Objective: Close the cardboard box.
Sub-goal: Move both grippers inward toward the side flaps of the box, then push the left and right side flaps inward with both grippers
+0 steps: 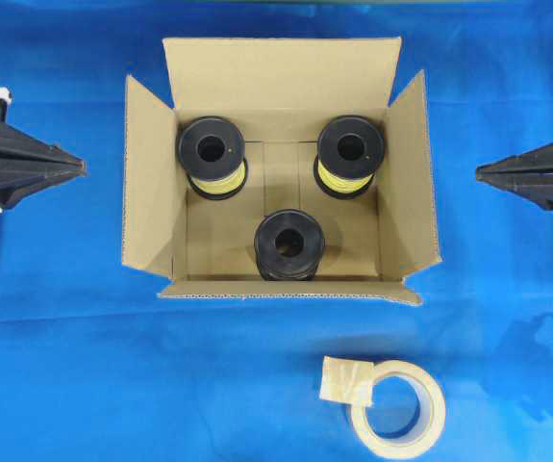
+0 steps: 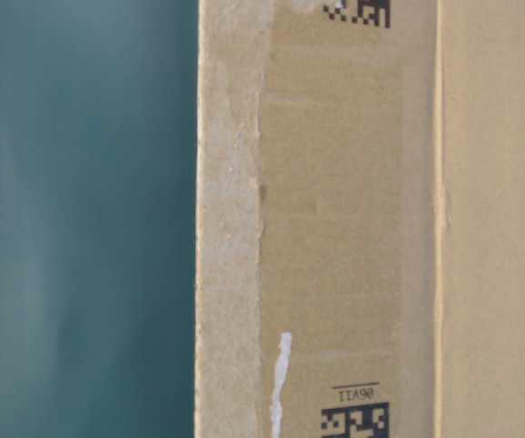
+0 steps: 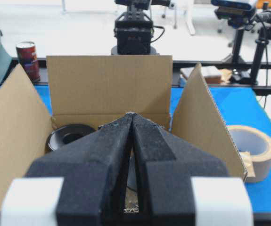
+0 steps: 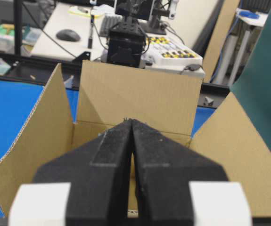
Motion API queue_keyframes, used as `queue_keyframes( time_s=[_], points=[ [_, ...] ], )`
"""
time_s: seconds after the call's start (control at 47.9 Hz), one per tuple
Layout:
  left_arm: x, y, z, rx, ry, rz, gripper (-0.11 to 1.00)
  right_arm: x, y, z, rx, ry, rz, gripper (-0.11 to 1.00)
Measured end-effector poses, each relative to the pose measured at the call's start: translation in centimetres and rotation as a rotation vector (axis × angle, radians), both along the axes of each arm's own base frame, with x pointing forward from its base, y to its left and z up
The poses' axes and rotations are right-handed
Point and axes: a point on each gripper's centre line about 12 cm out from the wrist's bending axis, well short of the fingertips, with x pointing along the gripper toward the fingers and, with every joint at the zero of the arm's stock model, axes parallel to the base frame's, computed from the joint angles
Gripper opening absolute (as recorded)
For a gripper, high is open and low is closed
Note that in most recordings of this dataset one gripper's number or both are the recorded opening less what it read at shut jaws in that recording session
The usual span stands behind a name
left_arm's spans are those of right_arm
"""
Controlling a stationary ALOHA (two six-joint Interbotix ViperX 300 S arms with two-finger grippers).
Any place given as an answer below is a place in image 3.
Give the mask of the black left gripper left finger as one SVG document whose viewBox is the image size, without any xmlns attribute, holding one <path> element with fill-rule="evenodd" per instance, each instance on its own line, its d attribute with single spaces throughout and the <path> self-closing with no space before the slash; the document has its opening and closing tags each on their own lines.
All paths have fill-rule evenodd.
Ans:
<svg viewBox="0 0 271 226">
<path fill-rule="evenodd" d="M 32 162 L 12 181 L 1 226 L 101 226 L 115 222 L 123 203 L 133 114 Z"/>
</svg>

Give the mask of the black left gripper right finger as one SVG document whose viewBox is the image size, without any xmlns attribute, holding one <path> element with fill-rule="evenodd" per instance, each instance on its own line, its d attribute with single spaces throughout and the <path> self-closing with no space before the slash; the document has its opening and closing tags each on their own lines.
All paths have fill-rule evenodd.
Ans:
<svg viewBox="0 0 271 226">
<path fill-rule="evenodd" d="M 253 211 L 241 178 L 224 161 L 132 117 L 140 220 L 143 226 L 251 226 Z"/>
</svg>

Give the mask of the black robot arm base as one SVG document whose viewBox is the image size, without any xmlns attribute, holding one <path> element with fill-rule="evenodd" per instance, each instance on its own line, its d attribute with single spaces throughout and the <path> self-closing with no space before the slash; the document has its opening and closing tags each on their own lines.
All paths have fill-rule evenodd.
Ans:
<svg viewBox="0 0 271 226">
<path fill-rule="evenodd" d="M 156 55 L 151 46 L 154 36 L 153 20 L 144 13 L 151 5 L 169 6 L 167 0 L 116 0 L 117 5 L 124 5 L 127 10 L 116 20 L 114 37 L 117 45 L 111 49 L 112 55 Z"/>
</svg>

